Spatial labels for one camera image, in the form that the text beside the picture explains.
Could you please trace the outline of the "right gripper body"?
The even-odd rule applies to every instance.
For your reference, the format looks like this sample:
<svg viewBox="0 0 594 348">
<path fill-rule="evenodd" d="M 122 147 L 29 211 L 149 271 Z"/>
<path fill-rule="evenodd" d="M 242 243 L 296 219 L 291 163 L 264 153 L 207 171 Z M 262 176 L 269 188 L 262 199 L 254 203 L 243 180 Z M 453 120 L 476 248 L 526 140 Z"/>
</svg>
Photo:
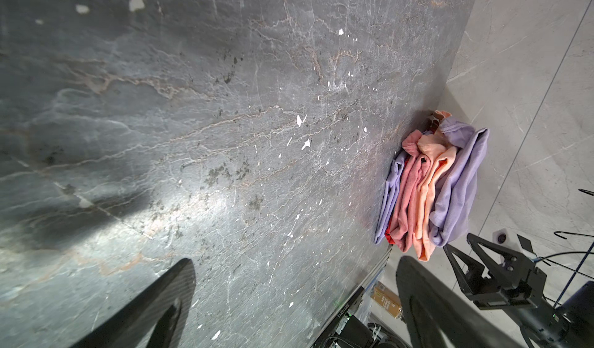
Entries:
<svg viewBox="0 0 594 348">
<path fill-rule="evenodd" d="M 593 346 L 593 282 L 588 281 L 561 306 L 544 296 L 546 273 L 534 266 L 521 283 L 496 284 L 485 302 L 472 302 L 480 310 L 501 310 L 518 325 L 525 343 L 539 347 Z"/>
</svg>

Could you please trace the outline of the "purple t shirt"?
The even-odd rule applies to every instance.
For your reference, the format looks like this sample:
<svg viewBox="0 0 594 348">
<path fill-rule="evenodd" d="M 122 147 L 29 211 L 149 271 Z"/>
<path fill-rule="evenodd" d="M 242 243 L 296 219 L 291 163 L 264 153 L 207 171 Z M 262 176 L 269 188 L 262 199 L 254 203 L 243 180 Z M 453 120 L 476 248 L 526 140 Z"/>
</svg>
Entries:
<svg viewBox="0 0 594 348">
<path fill-rule="evenodd" d="M 429 215 L 429 238 L 435 246 L 444 247 L 468 231 L 478 171 L 487 155 L 490 131 L 477 130 L 449 117 L 441 122 L 437 132 L 457 148 L 452 167 L 436 186 L 438 195 Z"/>
</svg>

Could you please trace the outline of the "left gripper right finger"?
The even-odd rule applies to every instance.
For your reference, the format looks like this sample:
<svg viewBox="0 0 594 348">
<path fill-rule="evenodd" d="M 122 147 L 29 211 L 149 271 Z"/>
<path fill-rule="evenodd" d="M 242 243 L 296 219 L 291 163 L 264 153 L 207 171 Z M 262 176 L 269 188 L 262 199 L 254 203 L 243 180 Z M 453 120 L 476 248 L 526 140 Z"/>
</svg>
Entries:
<svg viewBox="0 0 594 348">
<path fill-rule="evenodd" d="M 400 259 L 395 278 L 413 347 L 510 346 L 510 337 L 414 258 Z"/>
</svg>

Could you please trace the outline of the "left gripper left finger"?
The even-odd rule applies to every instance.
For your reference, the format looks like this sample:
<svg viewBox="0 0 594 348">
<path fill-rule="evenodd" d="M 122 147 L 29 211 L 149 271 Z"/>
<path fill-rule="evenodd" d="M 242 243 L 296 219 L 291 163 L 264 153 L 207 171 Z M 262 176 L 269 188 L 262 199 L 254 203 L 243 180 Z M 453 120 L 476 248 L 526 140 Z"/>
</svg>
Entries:
<svg viewBox="0 0 594 348">
<path fill-rule="evenodd" d="M 74 347 L 137 347 L 149 336 L 148 347 L 177 347 L 192 306 L 196 273 L 189 258 L 141 292 Z"/>
</svg>

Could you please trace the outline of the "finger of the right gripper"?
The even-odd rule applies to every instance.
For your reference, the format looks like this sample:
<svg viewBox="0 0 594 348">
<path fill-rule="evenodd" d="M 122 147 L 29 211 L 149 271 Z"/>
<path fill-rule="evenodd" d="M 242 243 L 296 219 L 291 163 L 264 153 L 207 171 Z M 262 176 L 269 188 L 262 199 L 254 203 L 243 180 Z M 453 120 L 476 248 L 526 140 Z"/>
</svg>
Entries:
<svg viewBox="0 0 594 348">
<path fill-rule="evenodd" d="M 443 248 L 461 292 L 472 302 L 485 302 L 488 295 L 496 292 L 496 284 L 492 278 L 484 277 L 485 265 L 470 257 L 463 251 L 447 244 Z"/>
<path fill-rule="evenodd" d="M 534 270 L 534 263 L 520 251 L 495 244 L 475 234 L 467 235 L 467 243 L 499 283 L 521 283 Z"/>
</svg>

